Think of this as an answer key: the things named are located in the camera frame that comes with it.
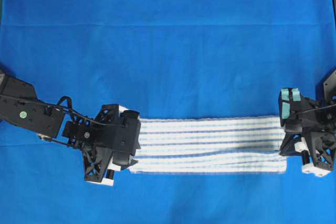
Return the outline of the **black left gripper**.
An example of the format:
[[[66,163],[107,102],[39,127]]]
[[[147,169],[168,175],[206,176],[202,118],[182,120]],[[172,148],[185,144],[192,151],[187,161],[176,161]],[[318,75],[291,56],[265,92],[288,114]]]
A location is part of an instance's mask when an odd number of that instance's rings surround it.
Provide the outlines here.
[[[62,136],[67,145],[79,149],[84,179],[93,184],[113,186],[114,172],[138,163],[141,122],[139,112],[118,104],[103,105],[95,119],[66,122]]]

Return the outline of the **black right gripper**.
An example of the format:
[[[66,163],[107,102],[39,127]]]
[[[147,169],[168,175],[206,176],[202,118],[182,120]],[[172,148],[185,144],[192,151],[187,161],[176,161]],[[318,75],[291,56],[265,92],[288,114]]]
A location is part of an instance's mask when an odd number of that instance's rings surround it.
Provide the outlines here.
[[[279,154],[300,156],[302,172],[323,177],[335,164],[335,100],[318,102],[301,96],[298,88],[281,88],[280,126],[285,137]]]

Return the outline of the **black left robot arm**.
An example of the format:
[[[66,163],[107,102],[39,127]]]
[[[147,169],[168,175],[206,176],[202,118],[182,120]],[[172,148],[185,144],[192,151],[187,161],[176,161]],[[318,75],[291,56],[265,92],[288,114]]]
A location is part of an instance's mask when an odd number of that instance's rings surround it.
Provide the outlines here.
[[[63,145],[81,151],[84,180],[89,183],[113,186],[116,171],[138,162],[140,114],[118,104],[103,105],[90,118],[73,109],[70,97],[45,103],[32,84],[1,71],[1,120],[54,143],[63,125],[62,136],[68,139]]]

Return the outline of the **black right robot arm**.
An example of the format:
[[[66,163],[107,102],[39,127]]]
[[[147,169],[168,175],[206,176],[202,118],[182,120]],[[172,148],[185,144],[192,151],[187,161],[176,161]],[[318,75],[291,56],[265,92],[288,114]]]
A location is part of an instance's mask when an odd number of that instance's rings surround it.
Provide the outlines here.
[[[302,172],[317,177],[334,170],[335,72],[322,86],[320,101],[304,97],[297,88],[282,88],[278,100],[280,126],[285,132],[280,155],[300,156]]]

